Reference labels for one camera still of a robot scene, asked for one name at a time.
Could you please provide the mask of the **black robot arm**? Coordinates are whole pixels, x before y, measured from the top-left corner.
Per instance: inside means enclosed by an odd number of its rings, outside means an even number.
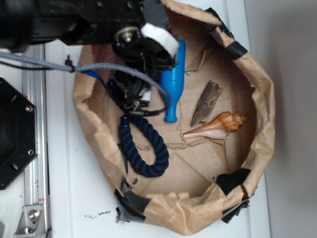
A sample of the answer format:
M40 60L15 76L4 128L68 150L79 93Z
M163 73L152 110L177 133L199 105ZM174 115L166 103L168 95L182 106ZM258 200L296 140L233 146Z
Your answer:
M12 53L60 40L66 45L110 44L127 68L111 66L115 78L103 82L128 115L149 117L148 95L156 87L169 117L175 113L175 84L167 77L179 63L181 43L171 32L159 0L3 0L0 46Z

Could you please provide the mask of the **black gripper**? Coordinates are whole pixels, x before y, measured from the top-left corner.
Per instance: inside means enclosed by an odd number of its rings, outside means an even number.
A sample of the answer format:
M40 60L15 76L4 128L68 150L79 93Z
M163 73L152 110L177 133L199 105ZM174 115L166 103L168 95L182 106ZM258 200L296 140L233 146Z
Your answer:
M110 39L114 52L127 67L149 77L141 79L140 76L115 70L114 80L106 84L111 98L130 116L150 117L165 111L169 106L168 99L164 99L162 109L146 111L145 107L149 104L153 87L167 96L160 86L160 75L176 65L179 49L179 43L171 33L171 24L122 24L112 28Z

